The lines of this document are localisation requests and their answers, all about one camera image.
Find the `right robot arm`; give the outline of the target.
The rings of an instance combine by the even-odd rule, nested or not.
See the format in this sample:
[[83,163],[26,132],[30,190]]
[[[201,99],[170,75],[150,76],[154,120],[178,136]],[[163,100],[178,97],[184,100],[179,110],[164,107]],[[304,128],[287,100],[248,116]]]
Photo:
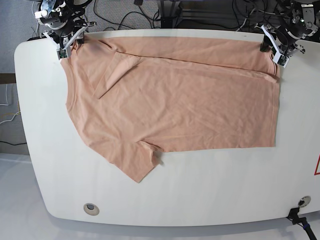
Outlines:
[[97,24],[85,17],[90,3],[90,0],[80,4],[73,0],[34,0],[31,11],[37,26],[31,39],[47,38],[59,59],[69,58],[72,45],[83,44],[85,31]]

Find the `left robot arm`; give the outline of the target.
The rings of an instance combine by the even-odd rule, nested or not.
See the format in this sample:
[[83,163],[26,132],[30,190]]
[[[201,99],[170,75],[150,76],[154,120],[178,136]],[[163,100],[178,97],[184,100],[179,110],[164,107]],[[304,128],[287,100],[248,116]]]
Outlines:
[[297,43],[309,39],[320,30],[320,2],[318,0],[277,0],[274,10],[259,9],[264,17],[276,17],[278,26],[265,19],[258,25],[264,34],[260,51],[272,51],[273,61],[284,66],[297,52],[306,50]]

